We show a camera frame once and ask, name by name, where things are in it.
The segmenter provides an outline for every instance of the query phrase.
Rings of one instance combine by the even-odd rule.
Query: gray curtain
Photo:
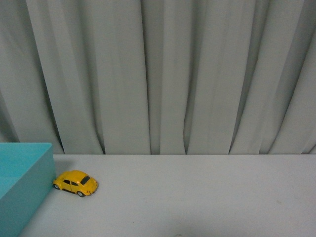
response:
[[[315,0],[0,1],[0,142],[316,153]]]

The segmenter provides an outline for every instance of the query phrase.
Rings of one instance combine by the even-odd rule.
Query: white table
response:
[[[315,237],[316,156],[54,156],[97,179],[52,189],[21,237]]]

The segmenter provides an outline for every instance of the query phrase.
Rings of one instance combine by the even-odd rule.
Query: turquoise box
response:
[[[50,143],[0,143],[0,237],[19,235],[55,177]]]

